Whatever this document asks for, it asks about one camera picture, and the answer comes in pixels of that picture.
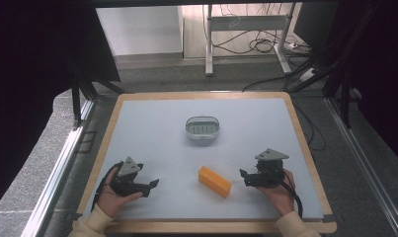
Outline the orange soap bar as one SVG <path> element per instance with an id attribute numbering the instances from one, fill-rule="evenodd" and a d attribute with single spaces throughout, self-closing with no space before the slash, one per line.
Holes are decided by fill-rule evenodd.
<path id="1" fill-rule="evenodd" d="M 230 194 L 231 182 L 206 166 L 199 168 L 199 181 L 222 198 L 227 198 Z"/>

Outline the black metal stand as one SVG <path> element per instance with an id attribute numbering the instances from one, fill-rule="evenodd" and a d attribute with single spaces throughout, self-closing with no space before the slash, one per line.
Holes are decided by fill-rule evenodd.
<path id="1" fill-rule="evenodd" d="M 83 94 L 84 97 L 93 102 L 98 97 L 98 92 L 95 89 L 93 83 L 99 83 L 100 85 L 112 90 L 113 92 L 120 94 L 125 94 L 125 90 L 120 88 L 119 86 L 113 84 L 110 81 L 106 81 L 97 77 L 88 77 L 84 78 L 82 76 L 75 76 L 72 79 L 72 87 L 71 87 L 71 95 L 72 95 L 72 108 L 73 108 L 73 129 L 76 130 L 82 124 L 82 109 L 80 103 L 80 94 Z"/>
<path id="2" fill-rule="evenodd" d="M 346 128 L 350 128 L 350 120 L 349 120 L 349 103 L 350 103 L 350 82 L 347 72 L 343 73 L 343 81 L 341 85 L 341 105 L 340 105 L 340 114 L 341 120 L 344 123 Z"/>

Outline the clear grey soap dish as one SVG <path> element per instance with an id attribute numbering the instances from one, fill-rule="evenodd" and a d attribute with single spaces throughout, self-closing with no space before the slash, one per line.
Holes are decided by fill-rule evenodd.
<path id="1" fill-rule="evenodd" d="M 185 130 L 190 139 L 214 139 L 220 132 L 220 123 L 215 117 L 191 117 L 186 121 Z"/>

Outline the black curtain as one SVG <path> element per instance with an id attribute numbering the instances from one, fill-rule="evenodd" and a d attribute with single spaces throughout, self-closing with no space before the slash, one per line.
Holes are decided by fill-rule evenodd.
<path id="1" fill-rule="evenodd" d="M 358 109 L 398 157 L 398 0 L 311 0 L 293 30 L 337 69 L 323 89 L 360 92 Z"/>
<path id="2" fill-rule="evenodd" d="M 54 98 L 79 79 L 119 80 L 96 9 L 0 0 L 0 200 L 38 142 Z"/>

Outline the dark floor plate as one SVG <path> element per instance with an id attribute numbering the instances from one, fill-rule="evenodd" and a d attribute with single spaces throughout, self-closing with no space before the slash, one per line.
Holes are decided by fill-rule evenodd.
<path id="1" fill-rule="evenodd" d="M 81 140 L 79 141 L 79 153 L 90 153 L 95 143 L 97 132 L 86 131 L 83 133 Z"/>

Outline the white metal desk frame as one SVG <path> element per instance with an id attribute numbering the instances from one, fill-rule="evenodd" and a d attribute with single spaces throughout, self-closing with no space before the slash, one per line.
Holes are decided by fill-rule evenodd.
<path id="1" fill-rule="evenodd" d="M 204 32 L 206 36 L 205 75 L 213 75 L 213 32 L 228 31 L 275 31 L 281 32 L 279 39 L 274 43 L 274 51 L 284 74 L 290 74 L 291 69 L 285 58 L 283 47 L 288 35 L 296 3 L 293 2 L 285 15 L 265 16 L 232 16 L 213 17 L 212 6 L 207 6 L 204 17 Z"/>

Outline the large white power strip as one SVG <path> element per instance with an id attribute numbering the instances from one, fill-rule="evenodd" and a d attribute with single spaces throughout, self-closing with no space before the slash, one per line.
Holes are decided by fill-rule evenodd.
<path id="1" fill-rule="evenodd" d="M 310 79 L 312 76 L 316 75 L 318 72 L 319 72 L 319 70 L 316 68 L 309 68 L 306 72 L 304 72 L 300 76 L 299 80 L 304 82 L 304 81 Z"/>

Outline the white panel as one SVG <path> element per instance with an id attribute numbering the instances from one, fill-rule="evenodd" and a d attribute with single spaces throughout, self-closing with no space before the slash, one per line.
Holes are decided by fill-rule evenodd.
<path id="1" fill-rule="evenodd" d="M 114 56 L 183 51 L 179 6 L 97 8 Z"/>

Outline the person's right hand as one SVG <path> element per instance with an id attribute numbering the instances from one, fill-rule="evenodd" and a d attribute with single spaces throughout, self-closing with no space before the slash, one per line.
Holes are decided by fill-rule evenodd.
<path id="1" fill-rule="evenodd" d="M 281 185 L 276 188 L 258 187 L 258 190 L 269 200 L 280 217 L 294 211 L 294 198 L 289 191 Z"/>

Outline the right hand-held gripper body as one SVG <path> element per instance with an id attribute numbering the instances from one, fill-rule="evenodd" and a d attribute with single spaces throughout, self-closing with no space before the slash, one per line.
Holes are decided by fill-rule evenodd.
<path id="1" fill-rule="evenodd" d="M 258 173 L 254 180 L 255 187 L 275 188 L 285 177 L 283 161 L 289 156 L 275 151 L 271 148 L 266 149 L 256 156 Z"/>

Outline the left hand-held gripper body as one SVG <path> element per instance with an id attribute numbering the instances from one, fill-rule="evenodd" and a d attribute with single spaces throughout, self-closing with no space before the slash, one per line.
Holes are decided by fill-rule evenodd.
<path id="1" fill-rule="evenodd" d="M 136 164 L 130 157 L 117 164 L 118 170 L 114 174 L 110 187 L 120 197 L 127 197 L 141 193 L 142 188 L 149 188 L 149 184 L 137 184 L 134 179 L 142 170 L 142 164 Z"/>

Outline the aluminium floor rail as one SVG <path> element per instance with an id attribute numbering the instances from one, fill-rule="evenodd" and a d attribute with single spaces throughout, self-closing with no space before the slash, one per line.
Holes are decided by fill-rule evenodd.
<path id="1" fill-rule="evenodd" d="M 341 119 L 339 107 L 331 98 L 326 98 L 325 103 L 329 109 L 335 123 L 337 124 L 341 134 L 345 138 L 350 150 L 352 151 L 364 178 L 366 179 L 372 193 L 377 200 L 383 214 L 392 227 L 396 237 L 398 237 L 398 208 L 392 200 L 388 191 L 385 190 L 382 182 L 379 180 L 376 172 L 367 159 L 367 156 L 361 148 L 358 140 L 351 128 Z"/>
<path id="2" fill-rule="evenodd" d="M 40 229 L 50 209 L 53 198 L 55 197 L 65 170 L 67 169 L 75 147 L 81 137 L 86 119 L 89 117 L 94 105 L 94 102 L 85 101 L 82 107 L 76 110 L 76 112 L 80 113 L 80 119 L 73 121 L 71 128 L 65 129 L 67 134 L 66 140 L 63 143 L 60 154 L 53 162 L 49 177 L 44 183 L 39 199 L 32 210 L 32 214 L 30 215 L 21 237 L 37 237 L 40 233 Z"/>

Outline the person's left hand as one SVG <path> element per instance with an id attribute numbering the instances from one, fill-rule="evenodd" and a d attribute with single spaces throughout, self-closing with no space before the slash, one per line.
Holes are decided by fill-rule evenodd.
<path id="1" fill-rule="evenodd" d="M 135 193 L 127 197 L 118 196 L 110 187 L 110 183 L 116 172 L 117 168 L 113 168 L 106 177 L 97 200 L 99 209 L 110 218 L 114 218 L 127 203 L 135 201 L 143 196 L 143 193 Z"/>

